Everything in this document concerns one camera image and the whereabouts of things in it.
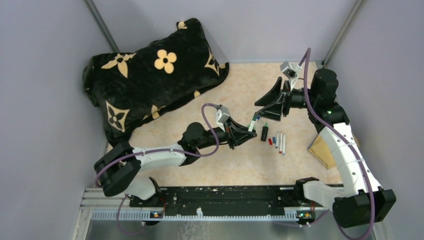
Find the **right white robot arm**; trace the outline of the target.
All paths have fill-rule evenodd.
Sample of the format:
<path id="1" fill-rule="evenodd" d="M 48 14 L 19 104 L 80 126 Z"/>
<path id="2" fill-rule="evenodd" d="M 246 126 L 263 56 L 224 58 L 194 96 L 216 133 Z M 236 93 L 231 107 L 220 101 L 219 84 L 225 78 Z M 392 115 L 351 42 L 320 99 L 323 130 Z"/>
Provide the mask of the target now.
<path id="1" fill-rule="evenodd" d="M 343 190 L 336 190 L 317 178 L 296 181 L 293 200 L 299 206 L 311 201 L 329 209 L 337 224 L 351 228 L 385 219 L 397 198 L 376 180 L 355 142 L 350 120 L 336 102 L 339 82 L 334 71 L 315 71 L 310 88 L 295 89 L 279 77 L 264 96 L 255 102 L 256 115 L 280 121 L 292 108 L 307 109 L 308 118 L 325 142 L 340 173 Z"/>

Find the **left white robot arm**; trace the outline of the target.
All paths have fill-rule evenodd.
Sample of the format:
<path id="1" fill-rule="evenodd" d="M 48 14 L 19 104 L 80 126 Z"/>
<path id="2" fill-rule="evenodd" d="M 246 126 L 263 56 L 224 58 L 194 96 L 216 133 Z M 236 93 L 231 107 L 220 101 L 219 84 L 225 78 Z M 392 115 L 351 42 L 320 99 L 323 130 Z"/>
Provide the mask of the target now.
<path id="1" fill-rule="evenodd" d="M 140 171 L 162 167 L 191 165 L 207 156 L 200 149 L 228 145 L 231 149 L 257 136 L 255 130 L 228 118 L 223 128 L 206 130 L 199 122 L 192 122 L 177 143 L 153 148 L 132 147 L 124 141 L 117 144 L 94 164 L 96 183 L 106 197 L 127 194 L 138 197 L 147 206 L 154 207 L 160 202 L 161 189 L 153 177 L 138 179 Z"/>

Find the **white green-tip pen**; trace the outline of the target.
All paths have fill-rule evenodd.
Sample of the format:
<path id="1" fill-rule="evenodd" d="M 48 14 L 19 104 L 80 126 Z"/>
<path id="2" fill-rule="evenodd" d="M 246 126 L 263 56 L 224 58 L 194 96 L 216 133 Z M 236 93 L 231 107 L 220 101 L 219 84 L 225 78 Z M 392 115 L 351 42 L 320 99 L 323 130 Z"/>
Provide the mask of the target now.
<path id="1" fill-rule="evenodd" d="M 250 127 L 248 128 L 249 132 L 252 132 L 255 129 L 255 124 L 257 120 L 251 120 Z"/>

